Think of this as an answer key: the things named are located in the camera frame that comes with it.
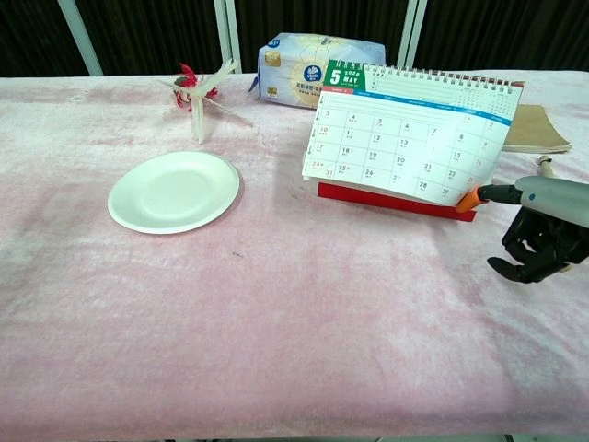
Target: pink table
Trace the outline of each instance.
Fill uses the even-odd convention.
[[[589,181],[589,74],[526,81]],[[589,432],[589,273],[540,285],[486,263],[517,207],[473,224],[317,198],[312,110],[219,101],[204,149],[240,172],[212,224],[117,225],[110,187],[197,149],[153,77],[0,80],[0,439]],[[502,154],[497,181],[536,174]]]

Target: paper plate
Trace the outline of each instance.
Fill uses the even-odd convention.
[[[144,233],[179,233],[203,226],[235,200],[239,176],[231,163],[204,152],[175,152],[146,161],[110,191],[110,216]]]

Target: calendar page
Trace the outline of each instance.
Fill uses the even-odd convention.
[[[489,180],[522,88],[330,61],[303,175],[456,205]]]

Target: robotic hand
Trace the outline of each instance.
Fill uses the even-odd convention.
[[[589,256],[589,184],[524,177],[513,185],[481,186],[458,203],[458,212],[488,201],[521,204],[502,244],[522,264],[501,258],[487,262],[505,278],[538,283]]]

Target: tissue package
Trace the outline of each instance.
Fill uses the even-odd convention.
[[[370,41],[281,32],[258,55],[260,97],[316,108],[329,60],[385,64],[385,46]]]

